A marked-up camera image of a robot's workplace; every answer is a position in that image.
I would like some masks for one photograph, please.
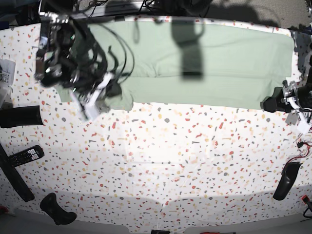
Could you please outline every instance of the black remote control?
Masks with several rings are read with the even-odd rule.
[[[17,154],[8,157],[8,162],[12,167],[17,167],[28,162],[35,161],[44,156],[42,148],[38,145],[27,150],[21,151]]]

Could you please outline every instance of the table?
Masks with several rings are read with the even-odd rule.
[[[172,17],[127,17],[163,20]],[[285,29],[214,19],[179,18],[291,36]],[[135,103],[83,123],[74,103],[33,78],[40,24],[0,31],[0,57],[14,60],[14,106],[40,105],[42,126],[0,129],[8,155],[39,144],[45,157],[19,166],[36,199],[24,203],[0,171],[0,204],[42,213],[55,192],[78,220],[118,224],[131,232],[181,233],[188,227],[226,225],[304,211],[311,195],[311,159],[283,201],[273,199],[287,159],[298,155],[296,127],[285,113],[201,105]],[[297,34],[290,79],[301,76],[309,36]]]

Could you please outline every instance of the terrazzo tablecloth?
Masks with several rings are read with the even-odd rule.
[[[289,30],[233,21],[178,18],[292,36]],[[128,17],[126,20],[155,20]],[[171,17],[157,20],[170,22]],[[78,220],[182,233],[193,226],[244,223],[300,213],[311,195],[311,159],[283,201],[272,198],[283,165],[298,155],[296,126],[284,113],[201,105],[135,103],[80,122],[74,103],[33,78],[40,25],[0,31],[0,57],[14,60],[14,106],[40,105],[44,125],[0,129],[8,155],[39,144],[44,158],[19,166],[36,199],[24,203],[0,171],[0,204],[43,213],[55,192]],[[298,80],[309,37],[295,34],[292,77]]]

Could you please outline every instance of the green cloth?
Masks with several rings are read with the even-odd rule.
[[[185,103],[260,109],[291,76],[294,41],[281,34],[187,22],[105,23],[134,53],[135,67],[121,83],[122,95],[105,100],[112,109],[133,102]],[[97,24],[89,25],[101,47],[125,61],[120,42]],[[107,54],[110,68],[113,59]],[[133,65],[127,50],[126,71]],[[58,89],[62,101],[66,91]]]

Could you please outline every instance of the speckled white surface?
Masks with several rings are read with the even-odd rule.
[[[134,18],[126,20],[155,20]],[[170,17],[161,20],[171,21]],[[217,23],[291,36],[289,30],[233,21]],[[181,233],[190,226],[225,225],[302,212],[311,194],[311,159],[290,194],[272,198],[287,159],[298,155],[295,126],[284,113],[200,105],[135,103],[81,123],[73,103],[34,80],[40,25],[0,31],[0,57],[17,63],[14,106],[40,105],[42,126],[0,129],[8,155],[39,144],[45,157],[17,168],[36,199],[24,203],[0,171],[0,204],[42,213],[40,201],[57,193],[78,220]],[[303,42],[308,36],[298,35]],[[292,79],[301,76],[293,55]]]

